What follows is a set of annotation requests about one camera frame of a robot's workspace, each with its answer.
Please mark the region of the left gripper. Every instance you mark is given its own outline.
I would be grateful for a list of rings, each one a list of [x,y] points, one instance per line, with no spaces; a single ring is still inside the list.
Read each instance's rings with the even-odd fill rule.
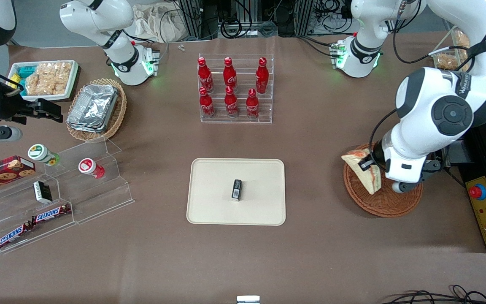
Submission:
[[[374,146],[374,154],[386,170],[388,179],[417,183],[428,152],[416,149],[405,141],[378,141]],[[361,171],[378,169],[378,164],[372,158],[359,162]]]

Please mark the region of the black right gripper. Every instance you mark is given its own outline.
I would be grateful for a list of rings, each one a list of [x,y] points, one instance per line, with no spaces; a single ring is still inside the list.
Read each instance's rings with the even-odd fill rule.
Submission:
[[[36,100],[35,104],[24,100],[21,95],[0,96],[0,120],[11,121],[18,117],[18,123],[25,125],[27,118],[50,119],[62,123],[63,115],[60,112],[61,106],[49,100]]]

